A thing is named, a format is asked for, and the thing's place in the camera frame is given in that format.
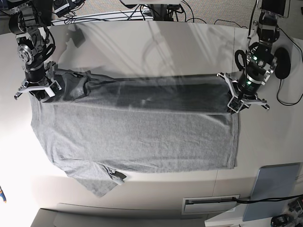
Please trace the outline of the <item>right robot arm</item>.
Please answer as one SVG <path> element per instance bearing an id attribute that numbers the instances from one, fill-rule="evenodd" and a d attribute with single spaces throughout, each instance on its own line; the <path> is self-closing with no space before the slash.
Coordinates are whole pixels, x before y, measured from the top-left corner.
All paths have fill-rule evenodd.
<path id="1" fill-rule="evenodd" d="M 30 93 L 38 101 L 54 97 L 62 88 L 54 79 L 56 62 L 46 62 L 56 46 L 42 20 L 42 13 L 32 0 L 2 0 L 0 10 L 9 15 L 9 29 L 16 35 L 17 54 L 25 72 L 25 79 L 14 98 L 18 99 L 24 93 Z"/>

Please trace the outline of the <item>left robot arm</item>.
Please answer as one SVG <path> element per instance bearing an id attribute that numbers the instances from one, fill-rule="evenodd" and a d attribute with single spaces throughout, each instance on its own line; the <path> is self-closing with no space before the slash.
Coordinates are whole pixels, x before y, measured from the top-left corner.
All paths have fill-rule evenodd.
<path id="1" fill-rule="evenodd" d="M 229 73 L 218 73 L 228 85 L 230 100 L 227 111 L 239 113 L 251 105 L 259 105 L 269 110 L 265 99 L 258 97 L 257 91 L 274 74 L 278 58 L 272 53 L 273 43 L 280 37 L 278 20 L 289 16 L 290 2 L 287 0 L 258 0 L 254 5 L 260 9 L 258 20 L 251 20 L 245 50 L 235 52 L 235 63 L 239 69 L 238 79 Z"/>

